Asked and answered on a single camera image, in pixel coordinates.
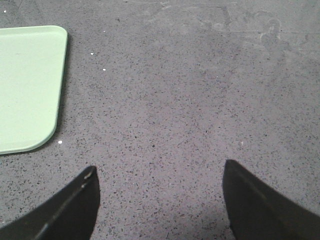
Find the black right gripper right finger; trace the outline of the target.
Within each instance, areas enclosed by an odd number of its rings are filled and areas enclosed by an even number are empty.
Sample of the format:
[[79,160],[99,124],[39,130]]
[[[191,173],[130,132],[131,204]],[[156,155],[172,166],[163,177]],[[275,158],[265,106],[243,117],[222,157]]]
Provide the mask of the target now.
[[225,162],[223,197],[237,240],[318,240],[320,217],[258,179],[237,161]]

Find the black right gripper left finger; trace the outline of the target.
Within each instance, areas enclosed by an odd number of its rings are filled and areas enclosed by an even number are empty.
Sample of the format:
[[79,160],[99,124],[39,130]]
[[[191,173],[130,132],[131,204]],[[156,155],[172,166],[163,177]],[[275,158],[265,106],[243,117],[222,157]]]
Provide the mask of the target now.
[[89,240],[100,207],[95,166],[85,168],[49,200],[0,229],[2,240]]

